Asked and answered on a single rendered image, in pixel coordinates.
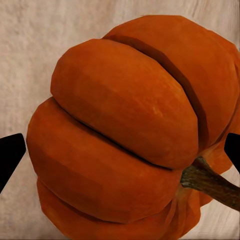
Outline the pumpkin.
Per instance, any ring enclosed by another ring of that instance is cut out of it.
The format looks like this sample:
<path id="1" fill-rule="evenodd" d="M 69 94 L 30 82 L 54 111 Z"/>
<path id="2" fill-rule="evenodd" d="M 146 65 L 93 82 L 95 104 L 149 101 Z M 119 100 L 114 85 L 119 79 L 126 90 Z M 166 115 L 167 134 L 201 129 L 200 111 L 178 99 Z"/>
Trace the pumpkin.
<path id="1" fill-rule="evenodd" d="M 178 240 L 216 200 L 240 135 L 240 53 L 181 15 L 145 15 L 69 48 L 26 144 L 42 212 L 72 240 Z"/>

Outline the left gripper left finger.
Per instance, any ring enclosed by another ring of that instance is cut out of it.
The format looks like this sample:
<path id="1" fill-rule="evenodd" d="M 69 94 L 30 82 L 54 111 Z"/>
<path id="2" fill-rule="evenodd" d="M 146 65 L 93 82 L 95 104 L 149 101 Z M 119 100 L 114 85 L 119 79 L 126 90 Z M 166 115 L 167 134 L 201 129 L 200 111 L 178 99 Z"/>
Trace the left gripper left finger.
<path id="1" fill-rule="evenodd" d="M 0 193 L 26 152 L 22 133 L 0 138 Z"/>

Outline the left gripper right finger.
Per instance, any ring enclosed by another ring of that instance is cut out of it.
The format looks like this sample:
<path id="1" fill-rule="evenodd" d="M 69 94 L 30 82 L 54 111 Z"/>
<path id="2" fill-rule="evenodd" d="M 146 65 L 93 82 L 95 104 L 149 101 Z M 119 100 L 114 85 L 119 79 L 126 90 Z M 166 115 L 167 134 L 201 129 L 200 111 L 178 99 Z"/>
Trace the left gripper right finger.
<path id="1" fill-rule="evenodd" d="M 235 133 L 228 133 L 225 141 L 224 151 L 240 172 L 240 135 Z"/>

